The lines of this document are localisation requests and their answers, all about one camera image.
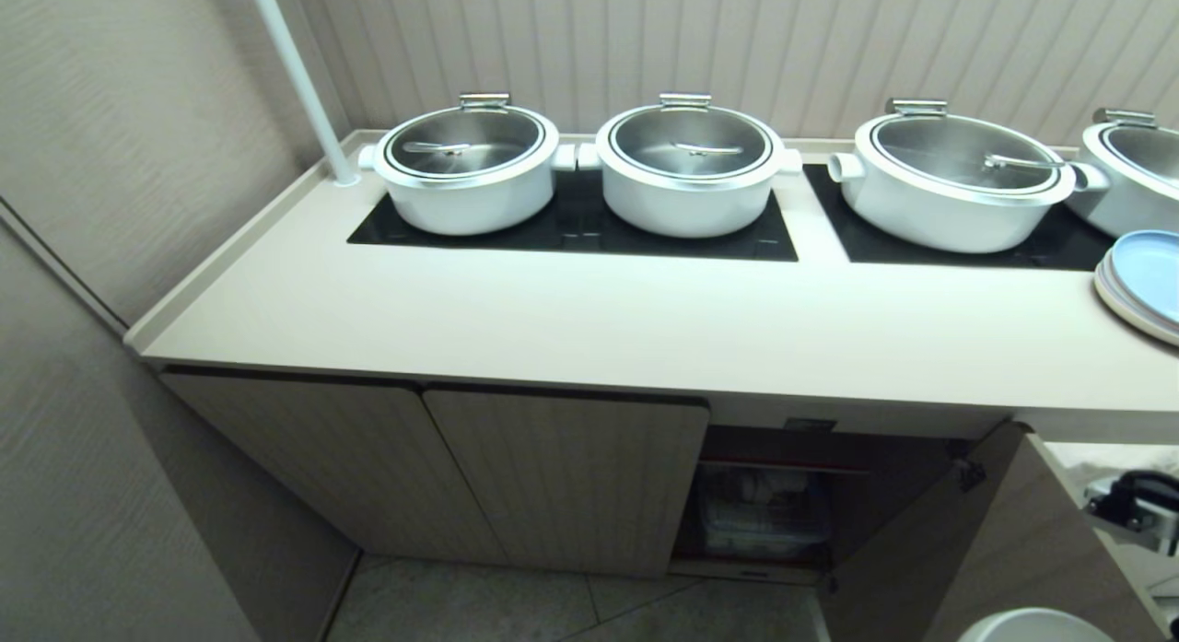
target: wooden cabinet door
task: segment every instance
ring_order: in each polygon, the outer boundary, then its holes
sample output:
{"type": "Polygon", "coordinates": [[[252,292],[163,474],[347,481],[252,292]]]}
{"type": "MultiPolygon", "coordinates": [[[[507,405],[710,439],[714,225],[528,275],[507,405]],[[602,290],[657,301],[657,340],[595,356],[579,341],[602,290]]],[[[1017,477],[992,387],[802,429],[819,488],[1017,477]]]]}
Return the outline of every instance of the wooden cabinet door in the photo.
{"type": "Polygon", "coordinates": [[[667,570],[709,424],[703,404],[426,391],[515,565],[667,570]]]}
{"type": "Polygon", "coordinates": [[[956,642],[975,621],[1027,607],[1076,615],[1119,642],[1170,637],[1039,437],[1003,424],[970,461],[982,483],[963,491],[957,470],[938,479],[821,585],[832,642],[956,642]]]}
{"type": "Polygon", "coordinates": [[[364,550],[506,563],[414,391],[382,382],[160,378],[364,550]]]}

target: countertop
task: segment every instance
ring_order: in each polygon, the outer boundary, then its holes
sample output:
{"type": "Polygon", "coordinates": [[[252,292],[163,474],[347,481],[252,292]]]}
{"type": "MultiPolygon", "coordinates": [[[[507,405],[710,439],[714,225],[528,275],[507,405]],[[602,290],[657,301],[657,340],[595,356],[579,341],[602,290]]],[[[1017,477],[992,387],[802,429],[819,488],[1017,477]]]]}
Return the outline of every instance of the countertop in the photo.
{"type": "Polygon", "coordinates": [[[796,264],[358,246],[384,186],[320,164],[126,343],[154,364],[1125,412],[1179,444],[1179,351],[1092,273],[850,264],[805,177],[773,187],[796,264]]]}

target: induction cooktop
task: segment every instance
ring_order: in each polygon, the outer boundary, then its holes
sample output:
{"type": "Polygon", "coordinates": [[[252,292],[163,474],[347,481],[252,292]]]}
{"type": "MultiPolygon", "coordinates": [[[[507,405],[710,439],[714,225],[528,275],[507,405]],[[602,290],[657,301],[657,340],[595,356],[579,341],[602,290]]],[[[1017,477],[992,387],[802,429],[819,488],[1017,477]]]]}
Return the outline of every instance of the induction cooktop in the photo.
{"type": "Polygon", "coordinates": [[[750,226],[711,239],[674,239],[638,230],[606,206],[600,171],[558,172],[553,200],[535,217],[489,234],[434,234],[401,219],[381,198],[348,243],[384,246],[480,247],[496,251],[606,252],[614,256],[713,257],[730,260],[797,262],[782,209],[770,193],[750,226]]]}
{"type": "Polygon", "coordinates": [[[1009,251],[973,256],[917,246],[894,238],[851,211],[843,200],[839,185],[826,173],[825,165],[804,165],[803,170],[851,262],[1092,272],[1114,243],[1111,236],[1082,221],[1063,203],[1058,203],[1048,210],[1032,236],[1009,251]]]}

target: glass lid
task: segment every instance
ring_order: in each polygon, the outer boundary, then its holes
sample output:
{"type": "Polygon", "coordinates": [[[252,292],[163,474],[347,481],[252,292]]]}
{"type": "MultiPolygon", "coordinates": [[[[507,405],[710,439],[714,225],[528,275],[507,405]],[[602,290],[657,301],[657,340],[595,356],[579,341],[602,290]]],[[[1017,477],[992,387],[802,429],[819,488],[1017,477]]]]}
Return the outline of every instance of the glass lid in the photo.
{"type": "Polygon", "coordinates": [[[910,114],[882,123],[872,141],[910,171],[981,192],[1039,192],[1061,163],[1039,143],[986,121],[910,114]]]}
{"type": "Polygon", "coordinates": [[[1166,128],[1114,126],[1102,133],[1109,151],[1172,186],[1179,186],[1179,133],[1166,128]]]}
{"type": "Polygon", "coordinates": [[[758,167],[770,155],[765,133],[739,114],[698,104],[664,104],[634,113],[611,133],[632,164],[679,179],[718,179],[758,167]]]}
{"type": "Polygon", "coordinates": [[[506,107],[456,107],[421,118],[386,147],[393,167],[413,176],[476,176],[531,154],[544,139],[541,125],[506,107]]]}

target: tile floor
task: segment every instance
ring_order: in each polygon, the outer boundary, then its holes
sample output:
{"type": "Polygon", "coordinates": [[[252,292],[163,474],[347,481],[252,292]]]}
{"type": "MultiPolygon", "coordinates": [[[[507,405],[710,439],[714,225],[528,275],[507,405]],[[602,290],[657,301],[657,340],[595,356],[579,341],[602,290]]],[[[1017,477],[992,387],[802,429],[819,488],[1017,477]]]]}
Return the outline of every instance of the tile floor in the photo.
{"type": "Polygon", "coordinates": [[[808,588],[365,555],[328,642],[826,642],[808,588]]]}

